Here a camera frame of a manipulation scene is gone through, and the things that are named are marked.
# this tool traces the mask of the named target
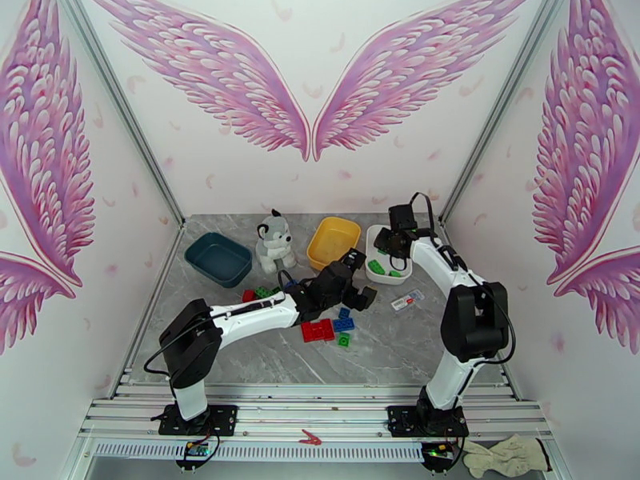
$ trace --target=stuffed animal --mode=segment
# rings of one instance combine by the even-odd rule
[[[287,269],[295,266],[289,224],[280,212],[272,210],[271,216],[258,225],[258,236],[260,239],[255,246],[255,253],[265,273],[272,274],[278,270],[275,260],[279,258]]]

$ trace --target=vent grille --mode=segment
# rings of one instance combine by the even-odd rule
[[[148,460],[178,460],[184,455],[184,444],[130,440],[98,440],[94,456]],[[295,443],[251,442],[242,445],[222,444],[215,456],[227,462],[341,462],[403,463],[420,462],[420,444],[402,445],[356,444],[340,446],[308,446]]]

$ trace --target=robotic arm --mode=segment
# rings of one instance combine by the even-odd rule
[[[422,388],[414,416],[399,417],[396,410],[392,417],[394,406],[390,408],[390,430],[395,436],[465,437],[469,431],[458,402],[480,367],[498,362],[487,359],[506,347],[509,328],[513,334],[506,289],[469,270],[455,250],[442,243],[427,196],[430,227],[418,228],[412,207],[418,195],[409,204],[389,208],[391,228],[382,229],[374,245],[393,258],[410,258],[447,296],[440,326],[445,352],[435,376]]]
[[[163,354],[180,414],[180,418],[173,416],[178,430],[192,434],[202,429],[208,415],[204,379],[220,349],[263,331],[313,321],[340,302],[358,311],[368,308],[376,291],[365,287],[359,292],[352,284],[354,272],[364,261],[363,253],[351,249],[317,277],[269,298],[232,306],[208,306],[196,299],[186,305],[160,335],[160,350],[145,364],[145,370],[154,372],[148,365]]]

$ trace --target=yellow bowl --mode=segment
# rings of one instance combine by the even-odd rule
[[[327,217],[320,222],[306,256],[311,267],[322,270],[337,261],[350,248],[355,248],[360,239],[360,225],[339,217]]]

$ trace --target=pink angel wing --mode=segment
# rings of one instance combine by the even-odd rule
[[[75,294],[51,270],[29,258],[0,251],[0,355],[5,345],[34,334],[42,301],[54,294]]]
[[[32,247],[77,286],[94,200],[82,93],[54,0],[31,0],[0,72],[2,185]]]
[[[594,252],[638,163],[636,69],[602,0],[571,0],[538,136],[533,216],[536,240],[556,253],[549,284]]]
[[[636,354],[640,350],[640,246],[617,250],[588,261],[555,291],[575,291],[589,299],[598,332]]]
[[[269,55],[249,35],[156,0],[94,0],[118,21],[124,43],[187,99],[271,151],[309,158],[305,116]]]
[[[374,34],[353,57],[314,124],[314,158],[389,132],[499,42],[525,0],[460,0]]]

